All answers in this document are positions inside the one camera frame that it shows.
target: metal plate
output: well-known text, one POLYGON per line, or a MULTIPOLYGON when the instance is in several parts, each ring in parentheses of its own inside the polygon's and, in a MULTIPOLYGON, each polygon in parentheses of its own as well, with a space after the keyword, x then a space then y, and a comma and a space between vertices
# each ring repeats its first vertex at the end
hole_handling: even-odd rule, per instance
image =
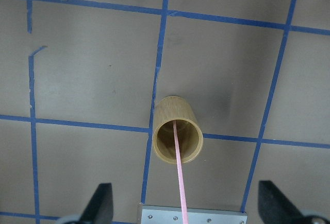
MULTIPOLYGON (((189 224, 245 224, 247 218, 241 212, 188 209, 189 224)), ((182 224, 181 209, 145 205, 141 224, 182 224)))

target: blue tape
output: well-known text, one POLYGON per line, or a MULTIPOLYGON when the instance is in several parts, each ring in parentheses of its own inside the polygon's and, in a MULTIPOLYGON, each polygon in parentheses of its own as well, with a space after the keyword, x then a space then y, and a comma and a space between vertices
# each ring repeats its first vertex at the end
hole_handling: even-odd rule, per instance
POLYGON ((258 138, 203 133, 203 138, 256 143, 258 138))
MULTIPOLYGON (((29 214, 23 214, 23 213, 13 213, 13 212, 0 212, 0 215, 2 216, 11 216, 11 217, 22 217, 22 218, 37 218, 35 215, 29 215, 29 214)), ((40 215, 39 219, 41 220, 57 220, 59 217, 57 216, 46 216, 46 215, 40 215)), ((120 222, 120 221, 113 221, 113 224, 133 224, 130 222, 120 222)))
POLYGON ((289 12, 288 12, 288 16, 287 16, 287 20, 286 20, 286 24, 285 24, 285 30, 284 30, 282 42, 281 42, 281 45, 279 48, 279 52, 278 52, 274 75, 273 75, 272 83, 271 83, 270 90, 268 93, 265 111, 263 113, 263 117, 262 117, 262 121, 261 121, 261 125, 260 125, 258 141, 257 141, 257 145, 256 145, 256 148, 255 148, 255 151, 253 154, 253 159, 252 159, 252 163, 251 163, 251 167, 250 167, 250 171, 249 171, 249 176, 247 178, 247 182, 246 182, 246 186, 245 186, 245 190, 244 190, 244 195, 243 195, 243 200, 242 200, 242 205, 241 205, 241 212, 245 212, 246 203, 248 201, 248 196, 249 196, 249 192, 250 192, 250 188, 251 188, 254 170, 257 165, 257 160, 258 160, 258 156, 259 156, 259 152, 260 152, 260 148, 261 148, 261 142, 262 142, 263 134, 264 134, 265 128, 266 128, 266 123, 267 123, 270 107, 271 107, 274 92, 275 92, 275 87, 276 87, 276 83, 277 83, 277 79, 278 79, 278 75, 279 75, 279 70, 281 69, 281 63, 283 60, 283 55, 284 55, 284 51, 285 51, 285 47, 286 47, 286 43, 287 43, 287 39, 288 39, 288 34, 289 34, 291 22, 292 22, 295 4, 296 4, 296 0, 291 0, 289 12))
POLYGON ((99 2, 87 1, 87 0, 34 0, 34 1, 59 3, 59 4, 70 4, 70 5, 77 5, 77 6, 102 8, 102 9, 114 9, 114 10, 146 13, 146 14, 157 14, 157 15, 161 14, 161 9, 145 8, 145 7, 139 7, 139 6, 122 5, 122 4, 112 4, 112 3, 99 3, 99 2))
POLYGON ((262 143, 287 145, 287 146, 298 146, 298 147, 308 147, 308 148, 330 149, 330 144, 323 144, 323 143, 294 142, 294 141, 283 141, 283 140, 272 140, 272 139, 262 139, 262 143))
POLYGON ((286 25, 288 26, 288 29, 292 22, 294 8, 295 8, 296 3, 297 3, 297 0, 291 0, 291 2, 290 2, 289 13, 288 13, 287 21, 286 21, 286 25))
POLYGON ((26 0, 27 9, 27 31, 32 33, 32 0, 26 0))
POLYGON ((36 123, 31 123, 31 146, 32 146, 32 168, 33 168, 33 180, 34 180, 34 195, 35 195, 35 214, 36 218, 39 217, 39 184, 38 184, 38 160, 37 160, 37 132, 36 123))
POLYGON ((184 11, 176 11, 176 10, 169 10, 168 15, 169 16, 180 16, 180 17, 197 19, 197 20, 224 22, 224 23, 249 25, 249 26, 256 26, 256 27, 268 27, 268 28, 275 28, 275 29, 284 29, 284 27, 285 27, 284 24, 280 24, 280 23, 262 22, 262 21, 255 21, 255 20, 248 20, 248 19, 241 19, 241 18, 233 18, 233 17, 211 15, 211 14, 200 14, 200 13, 192 13, 192 12, 184 12, 184 11))
POLYGON ((149 137, 148 137, 148 142, 147 142, 147 146, 146 146, 145 161, 144 161, 143 182, 142 182, 142 191, 141 191, 141 202, 142 203, 145 203, 145 198, 146 198, 146 188, 147 188, 147 182, 148 182, 149 165, 150 165, 150 157, 151 157, 151 150, 152 150, 152 130, 153 130, 153 121, 154 121, 157 79, 158 79, 158 74, 159 74, 160 67, 161 67, 166 22, 167 22, 168 5, 169 5, 169 0, 163 0, 159 36, 158 36, 158 43, 157 43, 157 56, 156 56, 153 93, 152 93, 151 108, 150 108, 149 137))
POLYGON ((13 120, 13 121, 22 121, 22 122, 31 122, 30 117, 20 117, 20 116, 10 116, 10 115, 0 115, 0 119, 13 120))
POLYGON ((57 219, 59 219, 60 217, 40 215, 39 218, 40 218, 41 220, 57 220, 57 219))
POLYGON ((31 147, 32 147, 32 168, 33 168, 33 183, 35 195, 35 215, 36 224, 40 223, 39 210, 39 183, 38 183, 38 160, 37 160, 37 131, 36 131, 36 102, 35 102, 35 73, 34 63, 35 55, 46 46, 41 46, 29 55, 29 87, 30 87, 30 117, 31 117, 31 147))
POLYGON ((149 133, 148 141, 146 144, 145 151, 145 160, 144 160, 144 170, 143 170, 143 181, 142 181, 142 191, 141 191, 141 202, 145 203, 146 199, 146 187, 148 183, 148 175, 149 175, 149 166, 150 166, 150 157, 152 150, 152 131, 149 133))
POLYGON ((250 167, 250 171, 249 171, 249 176, 247 178, 247 183, 246 183, 245 190, 244 190, 243 201, 242 201, 242 205, 241 205, 241 209, 240 209, 240 211, 242 213, 245 212, 245 206, 246 206, 246 202, 248 201, 249 191, 250 191, 250 187, 251 187, 251 183, 252 183, 252 179, 253 179, 253 175, 254 175, 254 170, 257 165, 260 148, 261 148, 261 142, 258 141, 256 144, 256 148, 254 150, 252 163, 251 163, 251 167, 250 167))
POLYGON ((2 212, 0 211, 0 215, 3 216, 12 216, 12 217, 23 217, 23 218, 35 218, 35 215, 29 215, 29 214, 22 214, 22 213, 12 213, 12 212, 2 212))
POLYGON ((306 33, 314 33, 316 35, 330 35, 330 30, 312 28, 312 27, 300 27, 300 26, 291 26, 291 31, 295 32, 306 32, 306 33))
POLYGON ((84 122, 56 120, 56 119, 44 119, 44 118, 36 118, 36 123, 53 124, 53 125, 67 125, 67 126, 97 128, 97 129, 109 129, 109 130, 124 130, 124 131, 142 132, 142 133, 149 132, 149 128, 96 124, 96 123, 84 123, 84 122))

